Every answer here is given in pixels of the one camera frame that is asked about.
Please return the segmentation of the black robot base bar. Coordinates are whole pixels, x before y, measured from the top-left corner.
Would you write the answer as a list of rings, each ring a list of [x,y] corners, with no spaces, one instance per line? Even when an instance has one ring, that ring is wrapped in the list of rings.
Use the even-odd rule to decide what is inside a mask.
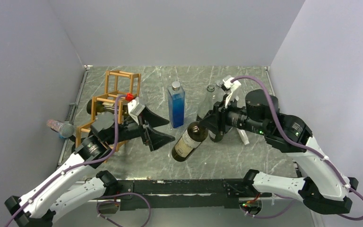
[[[271,197],[255,193],[241,179],[119,180],[99,199],[120,202],[120,210],[146,208],[223,207],[237,209],[241,203]]]

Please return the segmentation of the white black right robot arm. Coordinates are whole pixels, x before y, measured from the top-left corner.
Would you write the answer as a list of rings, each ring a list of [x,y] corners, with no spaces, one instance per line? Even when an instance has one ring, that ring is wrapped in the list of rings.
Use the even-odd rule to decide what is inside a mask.
[[[278,109],[278,99],[256,89],[246,95],[244,107],[238,107],[236,101],[230,105],[216,102],[199,121],[200,126],[214,134],[237,128],[262,135],[267,144],[292,158],[305,173],[303,177],[288,178],[251,169],[238,183],[237,190],[247,196],[284,195],[319,214],[349,213],[353,203],[348,198],[346,184],[358,185],[358,181],[332,170],[311,129],[301,118],[280,112],[272,114],[272,109]]]

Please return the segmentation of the dark green wine bottle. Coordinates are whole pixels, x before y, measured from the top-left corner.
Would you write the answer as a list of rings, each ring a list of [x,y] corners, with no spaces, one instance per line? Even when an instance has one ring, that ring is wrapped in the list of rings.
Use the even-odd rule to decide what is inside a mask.
[[[91,113],[92,113],[92,103],[93,103],[93,100],[90,99],[86,105],[86,112],[89,115],[91,115]],[[102,112],[111,112],[112,114],[114,113],[114,103],[96,101],[94,104],[94,107],[95,107],[95,115],[98,115],[99,113],[102,113]],[[122,105],[121,115],[124,117],[129,116],[127,104]]]

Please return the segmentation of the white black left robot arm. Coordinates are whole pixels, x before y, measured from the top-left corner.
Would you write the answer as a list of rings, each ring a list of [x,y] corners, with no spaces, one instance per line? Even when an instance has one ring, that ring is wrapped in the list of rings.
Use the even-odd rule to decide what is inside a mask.
[[[22,196],[11,196],[5,206],[11,221],[20,227],[50,227],[69,211],[96,198],[124,196],[126,187],[108,171],[98,167],[114,153],[119,142],[141,138],[151,151],[174,141],[156,130],[169,121],[147,107],[132,110],[118,123],[118,117],[103,112],[91,125],[90,136],[75,149],[65,163],[40,185]]]

